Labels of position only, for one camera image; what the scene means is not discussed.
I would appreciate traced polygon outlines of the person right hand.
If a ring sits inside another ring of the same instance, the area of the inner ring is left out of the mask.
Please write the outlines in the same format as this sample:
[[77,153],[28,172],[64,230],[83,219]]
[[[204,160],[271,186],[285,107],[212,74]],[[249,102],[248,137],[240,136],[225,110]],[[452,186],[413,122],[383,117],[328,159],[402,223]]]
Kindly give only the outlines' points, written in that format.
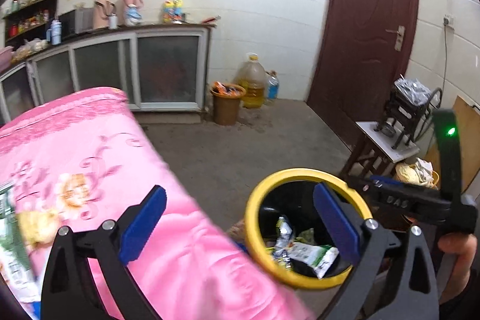
[[448,283],[439,300],[439,303],[443,304],[461,294],[467,286],[478,240],[474,235],[451,233],[443,236],[438,246],[446,255],[455,257]]

